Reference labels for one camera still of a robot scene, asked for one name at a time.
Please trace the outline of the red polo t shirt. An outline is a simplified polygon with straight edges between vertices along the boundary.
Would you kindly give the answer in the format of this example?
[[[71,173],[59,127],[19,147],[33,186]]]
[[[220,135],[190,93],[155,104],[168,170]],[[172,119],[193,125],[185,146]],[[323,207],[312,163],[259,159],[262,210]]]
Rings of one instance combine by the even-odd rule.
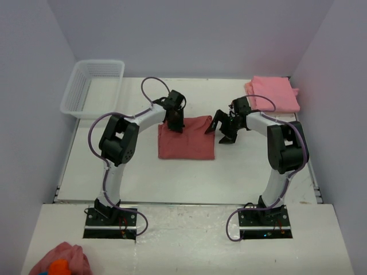
[[[167,123],[158,126],[158,157],[160,159],[213,160],[214,133],[206,134],[211,116],[184,119],[182,133],[168,129]]]

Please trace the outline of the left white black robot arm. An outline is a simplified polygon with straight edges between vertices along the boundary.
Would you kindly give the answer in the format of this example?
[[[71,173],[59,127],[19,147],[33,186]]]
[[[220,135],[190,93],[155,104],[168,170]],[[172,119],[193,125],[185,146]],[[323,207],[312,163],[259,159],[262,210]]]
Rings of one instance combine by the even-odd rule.
[[[138,135],[156,124],[166,122],[169,130],[182,133],[184,128],[184,107],[186,98],[172,90],[167,97],[154,100],[151,106],[134,116],[109,113],[110,119],[99,141],[100,154],[104,161],[104,176],[100,195],[94,208],[109,218],[120,205],[120,185],[126,164],[135,153]]]

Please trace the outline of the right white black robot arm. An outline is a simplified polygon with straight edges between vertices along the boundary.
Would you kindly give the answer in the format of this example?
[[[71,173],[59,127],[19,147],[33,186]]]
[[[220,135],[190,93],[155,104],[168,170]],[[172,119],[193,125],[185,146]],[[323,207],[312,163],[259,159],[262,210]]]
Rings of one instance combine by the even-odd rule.
[[[237,132],[241,129],[256,131],[267,138],[271,173],[266,189],[252,210],[268,211],[284,205],[284,197],[293,177],[309,161],[309,151],[300,122],[278,120],[263,111],[252,109],[249,97],[247,95],[233,100],[229,105],[229,113],[217,110],[205,133],[214,132],[220,123],[220,132],[224,135],[220,144],[235,143]]]

